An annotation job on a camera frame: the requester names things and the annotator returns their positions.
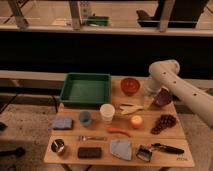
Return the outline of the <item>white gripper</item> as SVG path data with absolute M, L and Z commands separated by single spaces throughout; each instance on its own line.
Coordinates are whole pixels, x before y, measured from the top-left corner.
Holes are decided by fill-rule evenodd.
M 145 110 L 148 110 L 154 101 L 154 97 L 158 94 L 162 87 L 162 84 L 156 81 L 152 77 L 148 77 L 143 84 L 143 106 Z

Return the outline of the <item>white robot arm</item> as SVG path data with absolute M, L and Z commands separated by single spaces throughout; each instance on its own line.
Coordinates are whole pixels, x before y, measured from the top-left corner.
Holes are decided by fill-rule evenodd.
M 165 86 L 213 130 L 213 96 L 181 79 L 179 71 L 180 65 L 176 60 L 152 63 L 149 77 L 143 85 L 144 95 L 154 96 Z

